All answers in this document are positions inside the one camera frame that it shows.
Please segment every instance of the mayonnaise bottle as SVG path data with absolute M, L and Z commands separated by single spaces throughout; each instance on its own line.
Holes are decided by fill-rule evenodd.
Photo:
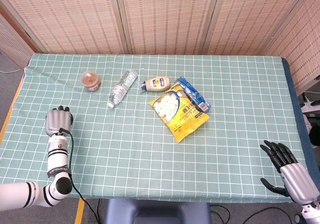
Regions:
M 144 81 L 140 85 L 142 92 L 144 91 L 164 91 L 170 88 L 170 80 L 168 77 L 155 77 Z

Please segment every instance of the table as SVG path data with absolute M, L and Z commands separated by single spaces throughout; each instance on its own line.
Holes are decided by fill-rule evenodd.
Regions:
M 177 144 L 136 81 L 116 109 L 110 90 L 128 68 L 139 80 L 184 76 L 212 105 L 210 119 Z M 80 82 L 86 70 L 102 79 L 96 92 Z M 299 113 L 289 66 L 280 57 L 201 55 L 35 54 L 25 69 L 0 149 L 0 183 L 45 186 L 49 109 L 74 116 L 72 176 L 85 198 L 200 202 L 287 202 L 261 184 L 283 183 L 259 148 L 264 139 L 289 146 L 320 180 Z M 72 197 L 78 197 L 73 190 Z

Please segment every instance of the robotic arm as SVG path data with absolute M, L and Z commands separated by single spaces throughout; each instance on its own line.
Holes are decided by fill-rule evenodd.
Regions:
M 0 185 L 0 211 L 31 207 L 34 205 L 53 207 L 72 190 L 71 171 L 68 168 L 67 133 L 70 131 L 73 116 L 68 107 L 59 106 L 47 113 L 45 131 L 48 141 L 48 178 L 52 183 L 41 188 L 36 182 Z
M 262 184 L 271 192 L 291 197 L 302 206 L 302 217 L 307 224 L 320 224 L 320 205 L 317 201 L 320 196 L 305 167 L 298 163 L 291 150 L 282 143 L 264 141 L 260 147 L 270 157 L 273 165 L 280 174 L 284 188 L 271 185 L 266 179 L 261 178 Z M 301 216 L 295 217 L 296 223 L 302 223 Z

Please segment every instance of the gray carpet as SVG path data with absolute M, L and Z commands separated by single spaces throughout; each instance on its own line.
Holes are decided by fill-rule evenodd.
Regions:
M 0 54 L 0 70 L 2 71 L 13 71 L 17 70 L 18 67 L 15 66 L 11 61 Z M 9 107 L 11 105 L 12 99 L 16 93 L 17 86 L 23 75 L 22 71 L 3 74 L 0 73 L 0 128 L 3 125 L 3 121 L 6 118 Z M 312 91 L 320 90 L 320 85 L 315 87 Z M 320 99 L 320 95 L 310 94 L 308 98 L 312 101 Z M 68 198 L 63 202 L 59 203 L 57 206 L 52 208 L 43 208 L 43 207 L 31 207 L 27 209 L 12 210 L 2 212 L 0 214 L 1 224 L 37 224 L 37 223 L 46 223 L 46 224 L 72 224 L 75 221 L 78 199 Z M 96 211 L 98 199 L 88 199 L 87 200 L 92 208 Z M 102 200 L 99 207 L 99 213 L 101 220 L 105 218 L 105 211 L 107 208 L 108 201 Z M 229 224 L 242 224 L 245 219 L 255 212 L 258 212 L 267 207 L 278 207 L 287 212 L 294 223 L 295 214 L 300 213 L 301 207 L 293 203 L 282 203 L 282 204 L 222 204 L 222 206 L 229 209 L 231 213 Z M 228 213 L 226 210 L 219 207 L 212 207 L 213 211 L 219 213 L 224 221 L 228 219 Z M 213 224 L 222 224 L 219 217 L 212 213 L 212 223 Z M 82 217 L 83 224 L 95 224 L 96 219 L 90 209 L 86 206 L 84 209 L 84 214 Z M 284 213 L 279 210 L 267 210 L 263 213 L 260 213 L 250 219 L 246 224 L 289 224 L 289 220 Z

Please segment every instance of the marshmallow bag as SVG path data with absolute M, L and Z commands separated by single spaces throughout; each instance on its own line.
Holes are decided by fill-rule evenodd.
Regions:
M 208 114 L 199 112 L 191 103 L 179 82 L 149 104 L 170 128 L 178 143 L 209 119 Z

